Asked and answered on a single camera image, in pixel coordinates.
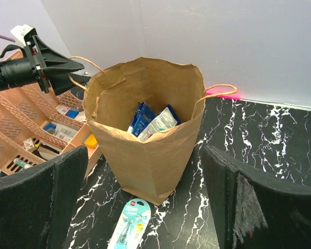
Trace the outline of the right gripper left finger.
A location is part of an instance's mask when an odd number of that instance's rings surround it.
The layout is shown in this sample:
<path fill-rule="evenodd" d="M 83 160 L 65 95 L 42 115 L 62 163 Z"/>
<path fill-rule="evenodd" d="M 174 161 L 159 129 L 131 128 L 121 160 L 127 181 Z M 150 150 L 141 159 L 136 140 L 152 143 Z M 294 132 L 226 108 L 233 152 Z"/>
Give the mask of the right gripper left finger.
<path fill-rule="evenodd" d="M 88 166 L 78 146 L 0 178 L 0 248 L 63 248 Z"/>

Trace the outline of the blue snack packet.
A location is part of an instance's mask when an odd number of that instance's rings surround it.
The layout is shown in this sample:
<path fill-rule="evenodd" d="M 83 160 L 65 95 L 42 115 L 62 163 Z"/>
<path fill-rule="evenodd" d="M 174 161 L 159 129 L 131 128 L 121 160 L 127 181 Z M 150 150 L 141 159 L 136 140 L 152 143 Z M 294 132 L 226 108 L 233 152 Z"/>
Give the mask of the blue snack packet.
<path fill-rule="evenodd" d="M 155 113 L 145 102 L 139 103 L 127 131 L 138 137 L 155 117 Z"/>
<path fill-rule="evenodd" d="M 167 105 L 159 112 L 155 119 L 137 137 L 141 141 L 146 141 L 153 134 L 180 125 L 181 121 L 171 105 Z"/>

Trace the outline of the brown paper bag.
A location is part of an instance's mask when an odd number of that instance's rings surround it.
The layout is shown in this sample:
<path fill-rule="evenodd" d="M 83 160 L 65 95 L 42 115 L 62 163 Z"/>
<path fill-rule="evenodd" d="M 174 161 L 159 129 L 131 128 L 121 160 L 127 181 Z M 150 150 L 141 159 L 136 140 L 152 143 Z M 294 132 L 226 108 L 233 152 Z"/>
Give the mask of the brown paper bag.
<path fill-rule="evenodd" d="M 124 191 L 156 205 L 167 199 L 194 149 L 207 98 L 193 64 L 140 57 L 91 77 L 87 123 Z"/>

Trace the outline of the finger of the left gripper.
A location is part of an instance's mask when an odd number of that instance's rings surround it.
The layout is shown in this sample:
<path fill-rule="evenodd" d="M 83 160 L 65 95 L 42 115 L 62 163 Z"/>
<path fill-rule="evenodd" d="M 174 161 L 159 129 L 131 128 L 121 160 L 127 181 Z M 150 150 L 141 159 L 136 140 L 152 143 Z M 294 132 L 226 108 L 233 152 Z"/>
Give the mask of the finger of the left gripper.
<path fill-rule="evenodd" d="M 61 95 L 75 86 L 70 80 L 69 74 L 50 76 L 49 81 L 55 95 Z"/>
<path fill-rule="evenodd" d="M 68 74 L 84 69 L 84 65 L 69 59 L 48 47 L 37 35 L 32 36 L 39 61 L 44 75 Z"/>

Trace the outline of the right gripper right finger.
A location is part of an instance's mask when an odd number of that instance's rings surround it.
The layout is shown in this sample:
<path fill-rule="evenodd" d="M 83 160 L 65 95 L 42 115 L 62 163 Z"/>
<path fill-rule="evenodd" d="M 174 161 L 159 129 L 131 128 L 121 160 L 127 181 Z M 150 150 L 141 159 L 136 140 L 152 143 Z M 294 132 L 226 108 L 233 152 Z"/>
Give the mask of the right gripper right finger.
<path fill-rule="evenodd" d="M 311 187 L 209 145 L 202 166 L 220 248 L 311 248 Z"/>

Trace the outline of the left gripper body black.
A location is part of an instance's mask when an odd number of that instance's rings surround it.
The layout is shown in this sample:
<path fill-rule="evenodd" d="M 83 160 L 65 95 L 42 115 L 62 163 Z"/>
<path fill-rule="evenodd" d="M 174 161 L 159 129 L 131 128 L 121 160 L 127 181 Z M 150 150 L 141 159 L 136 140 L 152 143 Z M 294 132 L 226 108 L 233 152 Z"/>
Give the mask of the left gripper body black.
<path fill-rule="evenodd" d="M 49 77 L 44 75 L 39 61 L 36 58 L 36 47 L 34 42 L 27 42 L 25 47 L 17 44 L 9 44 L 2 53 L 2 59 L 7 52 L 20 50 L 22 57 L 17 59 L 0 60 L 0 91 L 23 87 L 33 83 L 38 83 L 41 91 L 48 93 L 52 88 Z"/>

